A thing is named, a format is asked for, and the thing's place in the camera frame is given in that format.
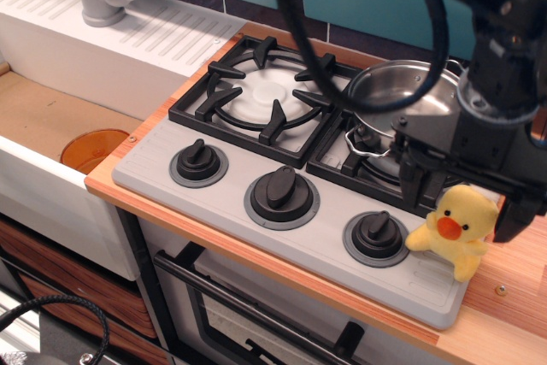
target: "metal pot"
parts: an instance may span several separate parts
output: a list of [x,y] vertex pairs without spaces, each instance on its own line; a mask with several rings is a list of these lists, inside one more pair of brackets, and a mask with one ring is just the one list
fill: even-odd
[[[462,65],[455,63],[462,71]],[[394,60],[374,65],[351,82],[348,95],[353,99],[366,98],[370,103],[395,102],[412,93],[420,86],[429,71],[429,63],[412,60]],[[457,105],[456,88],[458,76],[445,69],[437,84],[418,102],[405,109],[381,114],[355,113],[357,125],[345,134],[351,151],[359,156],[381,158],[389,154],[389,146],[395,137],[391,121],[407,115],[447,115]],[[380,153],[358,150],[350,136],[358,132],[379,138]]]

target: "oven door handle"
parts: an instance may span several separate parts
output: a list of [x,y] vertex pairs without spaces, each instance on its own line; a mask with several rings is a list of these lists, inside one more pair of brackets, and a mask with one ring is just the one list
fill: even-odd
[[276,333],[324,362],[337,365],[357,365],[357,362],[351,360],[351,357],[365,333],[362,327],[354,322],[348,322],[346,329],[350,327],[352,332],[342,332],[334,349],[331,349],[196,271],[193,264],[204,250],[201,245],[192,242],[175,258],[168,255],[164,250],[160,250],[154,256],[154,264],[182,280],[188,286],[222,303],[237,314]]

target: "yellow rubber duck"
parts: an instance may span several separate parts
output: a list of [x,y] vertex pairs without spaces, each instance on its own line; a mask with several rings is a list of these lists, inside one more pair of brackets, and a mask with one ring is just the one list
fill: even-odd
[[432,250],[454,264],[454,278],[470,280],[488,251],[482,239],[494,230],[496,204],[469,185],[455,185],[441,198],[426,223],[411,232],[405,245],[412,251]]

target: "wooden counter edge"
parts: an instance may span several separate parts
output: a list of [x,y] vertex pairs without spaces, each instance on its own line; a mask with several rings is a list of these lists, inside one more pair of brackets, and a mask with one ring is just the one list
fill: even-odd
[[[241,33],[230,40],[210,61],[223,56],[244,34],[264,38],[274,35],[280,44],[295,47],[290,35],[277,31],[271,27],[249,23],[243,27]],[[352,50],[336,48],[330,44],[314,42],[318,54],[336,49],[337,59],[346,64],[366,67],[381,60],[370,55],[354,52]],[[479,324],[473,321],[459,321],[447,331],[439,331],[421,324],[398,312],[371,301],[353,291],[338,286],[329,280],[297,267],[277,256],[273,256],[245,242],[233,238],[225,233],[208,227],[199,221],[195,221],[178,212],[172,211],[147,198],[141,197],[132,191],[117,186],[111,178],[111,173],[118,161],[138,142],[150,129],[167,115],[168,108],[182,96],[191,85],[200,79],[206,71],[206,65],[198,70],[184,85],[182,85],[149,119],[147,119],[130,137],[132,142],[126,140],[112,155],[102,162],[85,179],[88,190],[98,197],[113,205],[125,209],[141,218],[146,219],[160,227],[164,227],[173,233],[177,233],[191,241],[196,242],[214,252],[229,257],[243,265],[265,274],[278,282],[290,286],[303,294],[313,297],[329,306],[334,307],[345,314],[363,321],[373,327],[377,327],[397,338],[409,342],[423,350],[427,350],[436,356],[454,363],[473,363],[473,355],[465,346],[459,345],[457,339],[465,332],[460,333],[460,326],[468,328],[474,333]],[[468,318],[479,318],[480,315],[470,315]],[[506,356],[502,347],[493,345],[491,349],[484,347],[489,352],[491,362],[502,361]]]

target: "orange duck beak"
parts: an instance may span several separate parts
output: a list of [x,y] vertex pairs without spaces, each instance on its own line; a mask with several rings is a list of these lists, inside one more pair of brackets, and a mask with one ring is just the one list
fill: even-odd
[[437,221],[438,233],[446,239],[459,239],[462,235],[460,225],[449,217],[440,218]]

